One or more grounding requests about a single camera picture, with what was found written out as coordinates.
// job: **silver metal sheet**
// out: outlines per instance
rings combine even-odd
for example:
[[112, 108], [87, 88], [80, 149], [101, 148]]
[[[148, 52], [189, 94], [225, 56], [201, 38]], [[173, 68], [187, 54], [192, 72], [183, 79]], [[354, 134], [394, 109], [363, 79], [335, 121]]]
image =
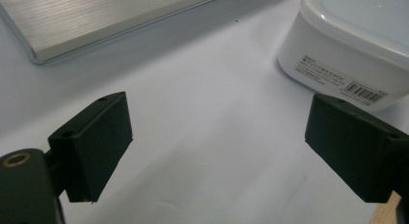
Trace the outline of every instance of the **silver metal sheet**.
[[210, 0], [0, 0], [0, 14], [37, 64]]

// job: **white box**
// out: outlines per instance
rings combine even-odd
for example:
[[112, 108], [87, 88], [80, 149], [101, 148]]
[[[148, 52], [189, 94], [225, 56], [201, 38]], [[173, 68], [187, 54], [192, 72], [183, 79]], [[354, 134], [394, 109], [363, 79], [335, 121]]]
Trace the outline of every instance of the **white box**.
[[409, 0], [302, 0], [278, 59], [322, 94], [383, 109], [409, 94]]

